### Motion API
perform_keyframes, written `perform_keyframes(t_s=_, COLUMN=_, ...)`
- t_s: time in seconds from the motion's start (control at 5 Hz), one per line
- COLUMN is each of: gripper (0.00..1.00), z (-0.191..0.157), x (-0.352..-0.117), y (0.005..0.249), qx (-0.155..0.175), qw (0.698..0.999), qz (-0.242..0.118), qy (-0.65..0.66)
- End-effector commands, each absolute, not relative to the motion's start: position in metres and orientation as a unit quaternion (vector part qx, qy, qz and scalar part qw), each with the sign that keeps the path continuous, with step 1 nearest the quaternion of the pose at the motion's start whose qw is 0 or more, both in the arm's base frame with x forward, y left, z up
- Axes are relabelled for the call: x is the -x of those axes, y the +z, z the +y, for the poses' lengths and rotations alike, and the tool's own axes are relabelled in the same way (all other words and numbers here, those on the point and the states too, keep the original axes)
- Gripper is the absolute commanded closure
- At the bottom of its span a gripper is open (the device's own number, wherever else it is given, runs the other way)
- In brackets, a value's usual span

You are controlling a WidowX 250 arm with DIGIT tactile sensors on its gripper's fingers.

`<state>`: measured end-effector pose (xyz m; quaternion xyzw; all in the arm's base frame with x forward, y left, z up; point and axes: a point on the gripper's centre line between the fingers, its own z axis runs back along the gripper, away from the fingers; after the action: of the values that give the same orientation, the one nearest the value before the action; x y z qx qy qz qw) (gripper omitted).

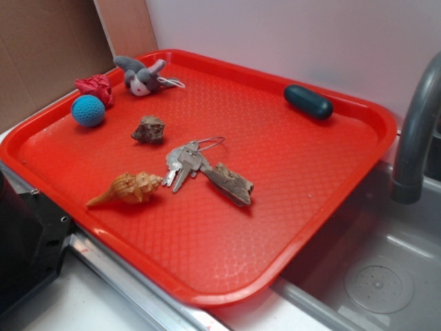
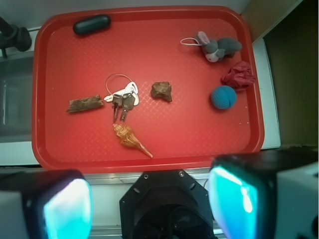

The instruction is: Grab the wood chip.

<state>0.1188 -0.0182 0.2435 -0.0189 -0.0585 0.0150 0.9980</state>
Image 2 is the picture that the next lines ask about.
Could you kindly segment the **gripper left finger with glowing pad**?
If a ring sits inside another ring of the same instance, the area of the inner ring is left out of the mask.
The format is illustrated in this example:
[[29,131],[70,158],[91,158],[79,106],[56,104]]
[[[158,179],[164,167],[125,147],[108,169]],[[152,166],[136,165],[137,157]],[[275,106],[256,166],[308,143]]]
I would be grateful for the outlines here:
[[90,184],[78,170],[1,173],[2,239],[87,239]]

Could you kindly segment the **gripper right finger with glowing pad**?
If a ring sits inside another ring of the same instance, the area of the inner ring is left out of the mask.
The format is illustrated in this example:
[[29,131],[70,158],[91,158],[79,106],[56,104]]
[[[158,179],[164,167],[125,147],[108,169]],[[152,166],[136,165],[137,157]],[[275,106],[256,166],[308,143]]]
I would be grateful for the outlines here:
[[316,239],[318,176],[309,149],[218,156],[208,178],[213,217],[229,239]]

